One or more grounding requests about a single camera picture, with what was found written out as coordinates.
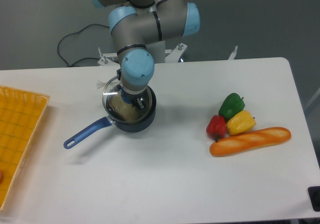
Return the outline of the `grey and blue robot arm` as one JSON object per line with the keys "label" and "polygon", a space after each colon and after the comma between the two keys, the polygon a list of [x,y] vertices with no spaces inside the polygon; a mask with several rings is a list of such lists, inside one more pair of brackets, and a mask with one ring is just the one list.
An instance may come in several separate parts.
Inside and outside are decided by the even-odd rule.
{"label": "grey and blue robot arm", "polygon": [[121,70],[119,96],[125,103],[143,108],[141,97],[155,70],[147,45],[196,33],[201,24],[197,6],[186,0],[92,2],[102,7],[129,3],[112,10],[108,24]]}

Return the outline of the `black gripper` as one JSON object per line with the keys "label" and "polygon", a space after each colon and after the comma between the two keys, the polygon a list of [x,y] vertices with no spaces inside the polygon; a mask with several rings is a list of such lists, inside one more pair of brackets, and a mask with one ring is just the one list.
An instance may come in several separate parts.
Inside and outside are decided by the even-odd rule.
{"label": "black gripper", "polygon": [[[121,97],[125,103],[130,103],[131,102],[130,97],[139,96],[146,89],[147,87],[146,83],[143,82],[141,84],[137,78],[126,77],[124,74],[122,74],[121,69],[118,69],[116,72],[117,72],[117,78],[119,80],[120,88],[123,90],[121,91]],[[141,97],[137,98],[135,102],[135,106],[139,110],[144,110],[145,109],[144,99]]]}

